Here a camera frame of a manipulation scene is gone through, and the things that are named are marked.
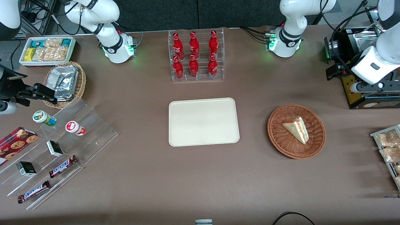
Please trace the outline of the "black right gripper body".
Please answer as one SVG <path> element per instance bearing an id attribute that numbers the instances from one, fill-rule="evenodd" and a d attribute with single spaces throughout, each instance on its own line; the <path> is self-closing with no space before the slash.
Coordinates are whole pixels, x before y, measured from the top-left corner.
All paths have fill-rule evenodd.
<path id="1" fill-rule="evenodd" d="M 23 78 L 27 75 L 18 73 L 14 70 L 1 65 L 0 79 L 0 98 L 7 100 L 11 98 L 27 98 L 26 88 L 28 87 L 23 82 Z"/>

